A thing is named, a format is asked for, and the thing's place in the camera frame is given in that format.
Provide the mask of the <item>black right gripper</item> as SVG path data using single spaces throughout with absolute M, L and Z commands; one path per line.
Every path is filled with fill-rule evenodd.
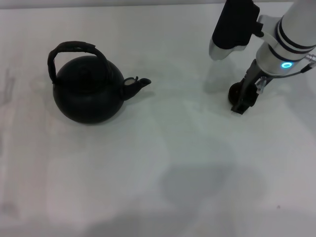
M 244 102 L 244 93 L 241 85 L 231 86 L 231 111 L 242 115 L 249 107 L 254 106 L 258 98 L 256 81 L 262 76 L 262 70 L 258 66 L 257 60 L 254 59 L 246 71 L 243 79 L 243 86 L 248 87 L 246 90 L 246 102 Z

